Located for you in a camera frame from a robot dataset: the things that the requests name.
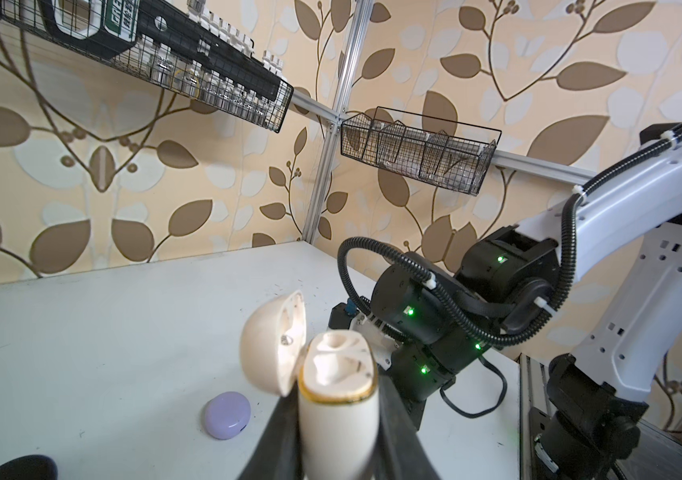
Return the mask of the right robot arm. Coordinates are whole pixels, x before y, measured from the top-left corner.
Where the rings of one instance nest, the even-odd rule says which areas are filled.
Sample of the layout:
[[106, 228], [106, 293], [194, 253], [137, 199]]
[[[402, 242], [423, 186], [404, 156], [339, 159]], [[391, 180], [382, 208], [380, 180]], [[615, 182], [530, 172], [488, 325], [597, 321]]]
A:
[[479, 240], [447, 274], [424, 253], [351, 237], [338, 250], [354, 317], [397, 348], [387, 375], [414, 421], [427, 399], [492, 348], [535, 337], [596, 264], [641, 250], [597, 326], [555, 357], [555, 411], [533, 440], [533, 473], [604, 479], [638, 446], [658, 366], [682, 331], [682, 122], [654, 124], [640, 149], [554, 208]]

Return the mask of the beige earbud case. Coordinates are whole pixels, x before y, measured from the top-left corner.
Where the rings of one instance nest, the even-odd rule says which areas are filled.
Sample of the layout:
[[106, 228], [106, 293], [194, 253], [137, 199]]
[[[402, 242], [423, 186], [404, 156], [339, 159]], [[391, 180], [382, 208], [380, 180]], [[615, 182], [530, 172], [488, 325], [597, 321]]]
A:
[[296, 291], [250, 315], [240, 365], [254, 387], [279, 400], [298, 393], [303, 479], [372, 478], [379, 374], [360, 333], [328, 330], [310, 337], [304, 297]]

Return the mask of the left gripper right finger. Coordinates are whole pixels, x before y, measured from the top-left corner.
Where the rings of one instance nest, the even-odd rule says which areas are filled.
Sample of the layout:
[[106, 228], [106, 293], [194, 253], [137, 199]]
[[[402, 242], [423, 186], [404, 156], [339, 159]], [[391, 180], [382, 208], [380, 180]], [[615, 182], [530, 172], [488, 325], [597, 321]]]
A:
[[379, 377], [380, 424], [373, 456], [374, 479], [438, 479], [394, 383]]

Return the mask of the black round earbud case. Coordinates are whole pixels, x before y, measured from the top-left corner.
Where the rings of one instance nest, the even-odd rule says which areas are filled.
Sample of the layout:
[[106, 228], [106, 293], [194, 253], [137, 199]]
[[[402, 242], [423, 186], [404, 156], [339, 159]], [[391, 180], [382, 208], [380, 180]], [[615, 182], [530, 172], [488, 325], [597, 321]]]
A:
[[56, 462], [46, 455], [26, 455], [0, 465], [0, 480], [57, 480]]

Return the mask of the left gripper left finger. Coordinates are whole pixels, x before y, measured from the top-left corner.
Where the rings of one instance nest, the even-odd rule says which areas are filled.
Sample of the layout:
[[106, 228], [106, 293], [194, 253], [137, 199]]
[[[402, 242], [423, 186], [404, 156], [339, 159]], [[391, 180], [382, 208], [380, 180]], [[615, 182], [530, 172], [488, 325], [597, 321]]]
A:
[[298, 393], [291, 392], [277, 402], [263, 435], [239, 479], [303, 478]]

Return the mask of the purple round earbud case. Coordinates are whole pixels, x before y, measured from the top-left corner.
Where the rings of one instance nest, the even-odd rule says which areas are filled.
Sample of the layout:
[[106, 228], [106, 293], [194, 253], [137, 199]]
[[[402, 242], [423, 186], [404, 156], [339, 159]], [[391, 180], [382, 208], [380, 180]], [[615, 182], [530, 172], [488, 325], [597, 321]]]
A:
[[217, 440], [238, 436], [249, 424], [251, 405], [239, 392], [228, 391], [211, 399], [202, 412], [202, 425]]

